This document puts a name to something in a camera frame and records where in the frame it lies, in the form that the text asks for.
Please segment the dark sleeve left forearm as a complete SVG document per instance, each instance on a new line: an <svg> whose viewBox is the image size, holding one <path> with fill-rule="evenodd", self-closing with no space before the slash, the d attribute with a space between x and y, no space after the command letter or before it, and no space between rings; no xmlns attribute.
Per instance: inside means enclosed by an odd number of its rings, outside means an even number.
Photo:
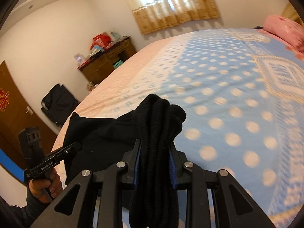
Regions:
<svg viewBox="0 0 304 228"><path fill-rule="evenodd" d="M28 188L26 206L9 205L1 197L1 227L30 227L49 206L42 190Z"/></svg>

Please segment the left hand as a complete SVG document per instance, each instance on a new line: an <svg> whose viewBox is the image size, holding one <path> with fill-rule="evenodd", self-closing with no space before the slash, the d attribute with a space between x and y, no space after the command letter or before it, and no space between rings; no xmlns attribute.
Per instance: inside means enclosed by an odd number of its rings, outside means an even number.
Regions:
<svg viewBox="0 0 304 228"><path fill-rule="evenodd" d="M29 191L42 203L51 203L63 191L60 175L52 169L46 179L30 180Z"/></svg>

